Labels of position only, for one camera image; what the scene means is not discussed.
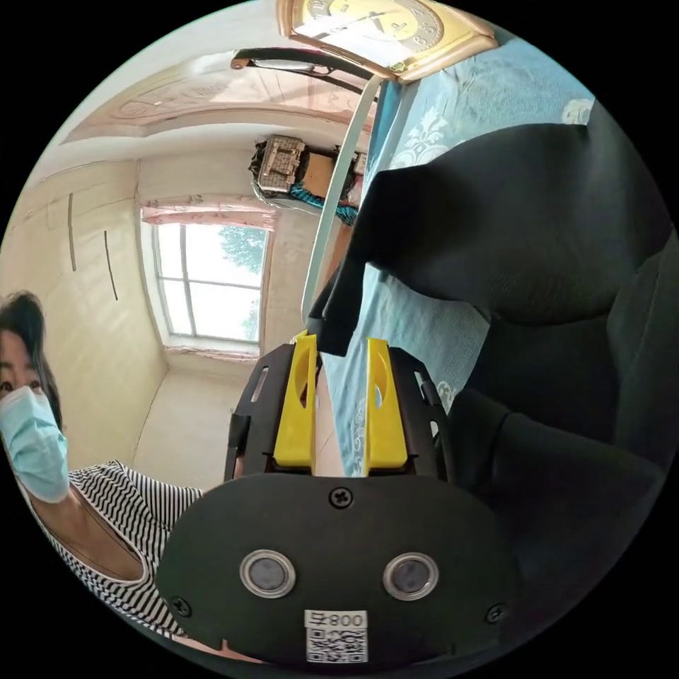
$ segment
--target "wall clock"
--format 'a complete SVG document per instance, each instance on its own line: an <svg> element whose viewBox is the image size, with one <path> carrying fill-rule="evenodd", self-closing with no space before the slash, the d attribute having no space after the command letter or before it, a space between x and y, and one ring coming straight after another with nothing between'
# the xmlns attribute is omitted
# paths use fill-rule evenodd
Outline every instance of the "wall clock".
<svg viewBox="0 0 679 679"><path fill-rule="evenodd" d="M480 19L432 0L277 0L284 37L411 82L497 47Z"/></svg>

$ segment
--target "tree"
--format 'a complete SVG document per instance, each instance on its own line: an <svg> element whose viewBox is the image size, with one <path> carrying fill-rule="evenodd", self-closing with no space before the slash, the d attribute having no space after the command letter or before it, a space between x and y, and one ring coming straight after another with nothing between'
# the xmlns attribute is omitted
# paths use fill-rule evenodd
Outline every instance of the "tree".
<svg viewBox="0 0 679 679"><path fill-rule="evenodd" d="M257 341L257 331L259 330L260 321L260 301L253 299L250 303L250 311L248 317L243 321L241 327L245 333L245 340L249 342Z"/></svg>
<svg viewBox="0 0 679 679"><path fill-rule="evenodd" d="M223 226L219 231L224 259L253 274L262 272L267 232L248 226Z"/></svg>

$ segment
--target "black fabric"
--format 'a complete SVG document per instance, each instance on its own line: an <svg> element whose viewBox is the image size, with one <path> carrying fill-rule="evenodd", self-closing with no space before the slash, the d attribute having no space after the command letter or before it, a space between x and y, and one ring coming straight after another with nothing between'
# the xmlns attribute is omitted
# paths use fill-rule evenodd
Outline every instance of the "black fabric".
<svg viewBox="0 0 679 679"><path fill-rule="evenodd" d="M543 424L613 439L617 374L605 316L538 327L494 320L467 386Z"/></svg>
<svg viewBox="0 0 679 679"><path fill-rule="evenodd" d="M668 470L679 448L679 238L620 291L608 316L619 393L613 441Z"/></svg>
<svg viewBox="0 0 679 679"><path fill-rule="evenodd" d="M567 613L605 576L648 516L664 474L617 446L516 413L481 449L488 419L501 406L464 390L454 407L466 432L455 440L456 458L472 466L483 459L484 478L472 472L474 492L501 521L526 583L503 632L503 645L513 646Z"/></svg>
<svg viewBox="0 0 679 679"><path fill-rule="evenodd" d="M560 325L493 319L467 388L512 412L614 443L667 470L679 446L674 232L611 306L610 314Z"/></svg>
<svg viewBox="0 0 679 679"><path fill-rule="evenodd" d="M448 426L460 483L507 532L526 589L503 644L565 615L648 516L679 449L679 238L592 320L494 319Z"/></svg>
<svg viewBox="0 0 679 679"><path fill-rule="evenodd" d="M671 229L646 166L595 103L586 126L501 129L377 174L323 322L333 337L356 327L366 263L512 323L594 318Z"/></svg>

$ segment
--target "gold clock frame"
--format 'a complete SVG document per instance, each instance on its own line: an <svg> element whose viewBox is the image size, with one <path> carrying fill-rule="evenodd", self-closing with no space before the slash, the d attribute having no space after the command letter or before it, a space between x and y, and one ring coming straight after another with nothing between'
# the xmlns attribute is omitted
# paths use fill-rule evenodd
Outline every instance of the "gold clock frame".
<svg viewBox="0 0 679 679"><path fill-rule="evenodd" d="M296 0L276 1L276 20L279 33L282 37L290 38L291 40L300 42L302 45L311 47L314 50L319 50L325 54L331 54L333 57L339 57L352 64L357 64L361 68L370 71L372 74L380 76L385 80L412 83L429 76L432 73L453 66L464 59L468 59L469 57L473 57L476 54L487 50L494 50L498 47L493 30L484 21L459 9L454 9L442 4L441 11L452 14L458 21L466 24L472 31L472 35L466 40L454 45L452 48L444 47L439 50L434 48L432 53L428 57L425 57L415 68L410 69L407 73L400 76L393 71L386 69L384 66L380 66L369 59L362 59L353 52L343 50L341 47L327 45L322 40L316 40L315 38L295 33L293 28L296 13L295 3Z"/></svg>

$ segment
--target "surgical mask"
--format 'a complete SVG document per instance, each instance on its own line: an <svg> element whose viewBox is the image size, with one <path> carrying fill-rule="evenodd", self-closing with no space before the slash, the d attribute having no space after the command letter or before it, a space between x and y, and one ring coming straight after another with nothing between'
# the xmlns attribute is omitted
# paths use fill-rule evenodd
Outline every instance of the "surgical mask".
<svg viewBox="0 0 679 679"><path fill-rule="evenodd" d="M56 504L69 491L68 444L50 402L25 386L0 400L0 432L18 479L39 500Z"/></svg>

